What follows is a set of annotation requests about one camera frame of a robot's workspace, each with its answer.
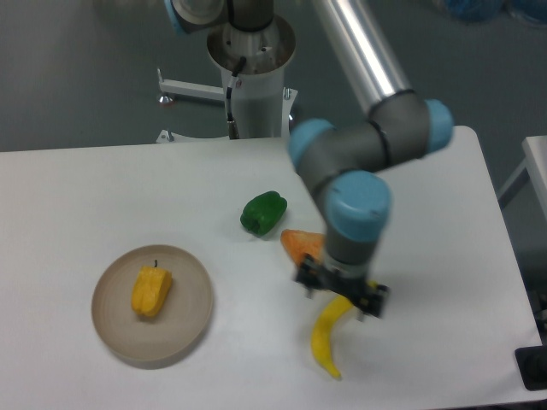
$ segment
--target gray floor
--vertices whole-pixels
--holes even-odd
[[[451,107],[478,134],[498,188],[523,158],[526,136],[547,134],[547,30],[506,14],[464,26],[427,0],[371,0],[415,89]],[[222,108],[156,104],[164,77],[219,84],[206,32],[177,38],[160,0],[3,0],[0,3],[0,151],[151,144],[161,129],[226,135]],[[362,120],[309,0],[277,0],[295,28],[286,82],[302,117]],[[547,272],[547,224],[530,187],[505,212],[530,284]]]

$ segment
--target yellow bell pepper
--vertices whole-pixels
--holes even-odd
[[[133,286],[131,308],[137,314],[156,316],[162,309],[173,281],[171,272],[156,266],[143,266]]]

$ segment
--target blue joint cap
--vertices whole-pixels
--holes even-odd
[[[334,125],[327,120],[314,118],[304,121],[302,124],[292,130],[291,140],[289,141],[289,156],[292,160],[292,165],[298,167],[302,156],[306,149],[319,137],[323,132],[334,129]]]
[[[349,171],[336,178],[326,195],[326,219],[339,234],[359,243],[379,239],[391,208],[387,184],[373,173]]]
[[[454,119],[450,110],[439,100],[426,100],[429,109],[429,142],[427,153],[439,151],[452,139]]]
[[[177,20],[177,16],[174,13],[171,0],[163,0],[163,4],[165,4],[165,10],[168,12],[171,27],[176,31],[177,34],[185,34],[185,31],[183,30],[182,26],[180,26],[179,21]]]

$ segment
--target silver metal tube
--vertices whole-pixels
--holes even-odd
[[[411,88],[366,1],[313,3],[365,114],[383,99]]]

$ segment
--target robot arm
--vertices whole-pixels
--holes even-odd
[[[292,162],[326,222],[323,260],[307,258],[297,282],[309,290],[332,290],[378,316],[386,288],[366,279],[391,194],[373,173],[442,149],[454,122],[441,102],[417,97],[364,0],[313,3],[368,122],[336,130],[315,119],[291,134]],[[274,19],[273,0],[166,0],[166,5],[193,28],[229,22],[237,36],[262,32]],[[288,61],[292,49],[277,47],[282,51]]]

